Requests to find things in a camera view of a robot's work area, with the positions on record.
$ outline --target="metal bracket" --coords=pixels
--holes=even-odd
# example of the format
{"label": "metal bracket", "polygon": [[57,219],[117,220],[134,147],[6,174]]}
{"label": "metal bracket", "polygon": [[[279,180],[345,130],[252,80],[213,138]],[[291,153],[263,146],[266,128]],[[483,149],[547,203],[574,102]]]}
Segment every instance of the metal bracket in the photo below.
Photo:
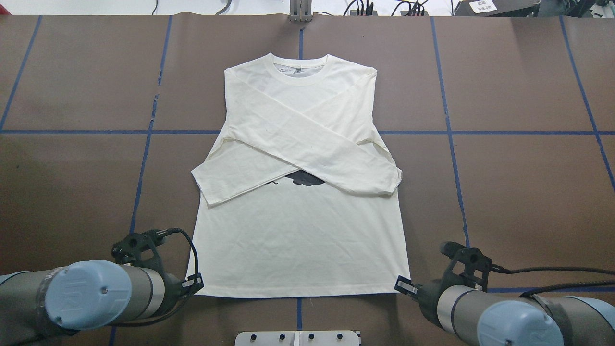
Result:
{"label": "metal bracket", "polygon": [[311,22],[312,18],[312,0],[290,0],[291,22]]}

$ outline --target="shirt sleeve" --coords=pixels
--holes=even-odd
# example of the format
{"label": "shirt sleeve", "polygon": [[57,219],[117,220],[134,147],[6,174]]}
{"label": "shirt sleeve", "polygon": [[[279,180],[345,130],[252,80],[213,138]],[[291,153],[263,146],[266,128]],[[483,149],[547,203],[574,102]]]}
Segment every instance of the shirt sleeve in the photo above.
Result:
{"label": "shirt sleeve", "polygon": [[224,135],[238,143],[232,153],[208,156],[192,172],[208,204],[298,169],[353,194],[390,195],[399,185],[402,171],[386,158],[252,88],[232,71],[225,72],[225,85]]}

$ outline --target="light blue plastic cap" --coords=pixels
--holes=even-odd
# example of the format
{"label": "light blue plastic cap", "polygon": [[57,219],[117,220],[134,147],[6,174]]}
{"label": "light blue plastic cap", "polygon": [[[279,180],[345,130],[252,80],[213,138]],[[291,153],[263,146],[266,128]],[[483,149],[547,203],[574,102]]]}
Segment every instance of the light blue plastic cap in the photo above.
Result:
{"label": "light blue plastic cap", "polygon": [[49,284],[45,309],[66,329],[95,329],[113,322],[128,305],[132,285],[119,265],[88,260],[69,265]]}
{"label": "light blue plastic cap", "polygon": [[505,300],[488,307],[478,319],[481,346],[563,346],[557,323],[538,308],[516,300]]}
{"label": "light blue plastic cap", "polygon": [[566,298],[574,298],[578,299],[581,302],[591,306],[594,310],[596,310],[605,320],[611,325],[611,328],[615,329],[615,307],[611,304],[604,302],[600,299],[594,298],[583,298],[583,297],[575,297],[575,296],[567,296]]}

